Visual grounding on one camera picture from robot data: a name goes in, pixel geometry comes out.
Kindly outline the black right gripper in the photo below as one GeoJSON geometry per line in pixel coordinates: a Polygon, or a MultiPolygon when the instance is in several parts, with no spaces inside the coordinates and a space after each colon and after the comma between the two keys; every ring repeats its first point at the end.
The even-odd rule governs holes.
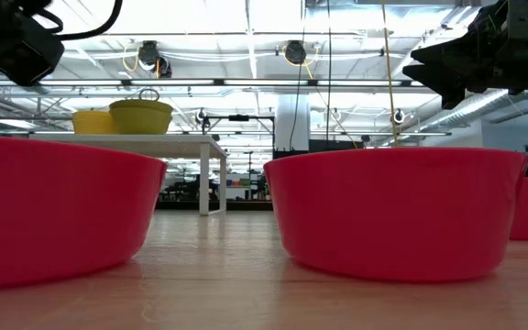
{"type": "Polygon", "coordinates": [[[402,73],[439,94],[443,109],[459,105],[466,89],[478,94],[489,88],[510,94],[528,90],[528,0],[486,5],[464,36],[413,50],[411,57],[423,65],[407,65],[402,73]],[[464,79],[438,64],[472,66],[464,79]]]}

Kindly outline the bright yellow mini bowl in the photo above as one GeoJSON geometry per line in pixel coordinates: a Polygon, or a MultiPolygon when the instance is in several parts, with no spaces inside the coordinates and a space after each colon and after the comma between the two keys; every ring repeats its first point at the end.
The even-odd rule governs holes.
{"type": "Polygon", "coordinates": [[[112,117],[107,112],[78,111],[72,115],[75,134],[114,134],[112,117]]]}

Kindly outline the olive yellow mini bowl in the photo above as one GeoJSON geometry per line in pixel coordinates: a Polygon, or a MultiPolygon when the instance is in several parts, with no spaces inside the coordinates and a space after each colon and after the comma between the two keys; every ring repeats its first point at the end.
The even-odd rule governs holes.
{"type": "Polygon", "coordinates": [[[164,135],[172,120],[173,108],[159,101],[129,99],[109,105],[115,131],[130,135],[164,135]]]}

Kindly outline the white building pillar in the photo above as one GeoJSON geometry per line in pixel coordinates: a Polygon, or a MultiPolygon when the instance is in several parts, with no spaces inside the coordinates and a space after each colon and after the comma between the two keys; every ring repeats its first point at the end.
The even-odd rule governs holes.
{"type": "Polygon", "coordinates": [[[281,94],[275,112],[276,148],[279,151],[308,151],[310,113],[307,94],[281,94]]]}

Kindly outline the long ceiling light bar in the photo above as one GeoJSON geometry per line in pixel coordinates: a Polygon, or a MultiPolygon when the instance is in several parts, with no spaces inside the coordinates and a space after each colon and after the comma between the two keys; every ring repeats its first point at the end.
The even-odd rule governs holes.
{"type": "Polygon", "coordinates": [[[133,80],[43,80],[42,86],[272,86],[297,85],[337,87],[388,87],[387,80],[288,80],[288,79],[133,79],[133,80]]]}

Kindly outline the black metal gantry frame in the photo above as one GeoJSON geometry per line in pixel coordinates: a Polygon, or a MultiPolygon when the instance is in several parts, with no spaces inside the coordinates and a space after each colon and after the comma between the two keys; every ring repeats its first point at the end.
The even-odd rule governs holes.
{"type": "Polygon", "coordinates": [[[273,115],[205,115],[201,123],[201,134],[223,135],[223,132],[213,131],[222,120],[237,123],[256,121],[271,136],[271,149],[276,149],[276,121],[273,115]]]}

